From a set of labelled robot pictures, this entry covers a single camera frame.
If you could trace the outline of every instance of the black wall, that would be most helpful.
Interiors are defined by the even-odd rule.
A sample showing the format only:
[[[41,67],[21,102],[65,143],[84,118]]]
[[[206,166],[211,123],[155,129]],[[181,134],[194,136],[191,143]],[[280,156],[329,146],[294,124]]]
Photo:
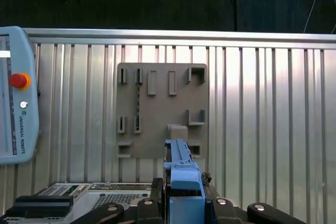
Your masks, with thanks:
[[[301,33],[313,0],[238,0],[238,30]],[[333,0],[318,0],[307,32],[330,33]],[[229,0],[0,0],[0,26],[233,31]]]

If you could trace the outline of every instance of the blue plastic part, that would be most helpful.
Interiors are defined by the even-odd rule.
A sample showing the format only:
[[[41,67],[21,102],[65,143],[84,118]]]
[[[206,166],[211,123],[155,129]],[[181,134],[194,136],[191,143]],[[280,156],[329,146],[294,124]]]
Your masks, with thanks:
[[[33,157],[39,132],[35,58],[26,33],[21,28],[0,27],[0,36],[7,37],[7,48],[5,50],[9,49],[11,52],[10,64],[3,59],[1,64],[7,64],[7,70],[10,69],[12,74],[25,73],[30,77],[30,86],[27,89],[19,90],[12,87],[13,99],[10,102],[11,113],[14,115],[12,121],[3,114],[6,120],[5,124],[14,125],[15,129],[13,127],[10,132],[7,132],[8,139],[12,140],[13,155],[0,155],[0,164],[17,164],[26,162]],[[2,77],[5,74],[3,69],[0,69]],[[28,104],[25,109],[20,107],[22,101]],[[7,108],[8,103],[3,101],[0,106]]]
[[[171,188],[201,192],[200,196],[170,197],[170,223],[203,224],[205,193],[200,169],[190,157],[188,145],[183,140],[166,140],[166,145],[170,145],[172,155],[172,161],[164,163],[164,168],[171,170]]]

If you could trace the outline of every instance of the corrugated metal wall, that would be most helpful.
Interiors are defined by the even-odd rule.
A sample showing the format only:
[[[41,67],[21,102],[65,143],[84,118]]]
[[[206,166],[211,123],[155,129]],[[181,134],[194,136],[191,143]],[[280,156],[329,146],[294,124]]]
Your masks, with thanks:
[[[307,223],[334,223],[336,37],[34,32],[41,135],[31,162],[0,167],[1,211],[55,180],[161,176],[163,159],[117,158],[116,67],[194,62],[208,65],[210,94],[208,160],[197,162],[218,192],[243,208],[263,201]]]

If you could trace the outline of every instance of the screw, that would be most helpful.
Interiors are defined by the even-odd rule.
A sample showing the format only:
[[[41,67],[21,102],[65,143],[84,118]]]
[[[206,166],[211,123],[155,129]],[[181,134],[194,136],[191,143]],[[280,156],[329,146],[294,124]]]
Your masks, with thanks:
[[[25,109],[25,108],[27,108],[27,106],[28,106],[28,102],[22,101],[22,102],[20,103],[20,108],[21,108],[21,109]]]
[[[108,210],[108,211],[116,211],[116,209],[117,209],[116,207],[114,207],[114,206],[110,206],[107,210]]]
[[[262,205],[255,205],[254,206],[258,211],[265,211],[265,208]]]
[[[218,199],[217,202],[221,205],[225,205],[226,204],[226,200],[224,199]]]

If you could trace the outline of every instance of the gray fixture plate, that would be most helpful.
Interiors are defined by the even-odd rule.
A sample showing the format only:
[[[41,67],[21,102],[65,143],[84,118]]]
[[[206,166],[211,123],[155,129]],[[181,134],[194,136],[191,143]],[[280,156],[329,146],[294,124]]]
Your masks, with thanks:
[[[206,157],[209,103],[206,65],[120,63],[117,87],[120,158],[164,157],[162,146],[170,138],[168,125],[187,127],[192,154]]]

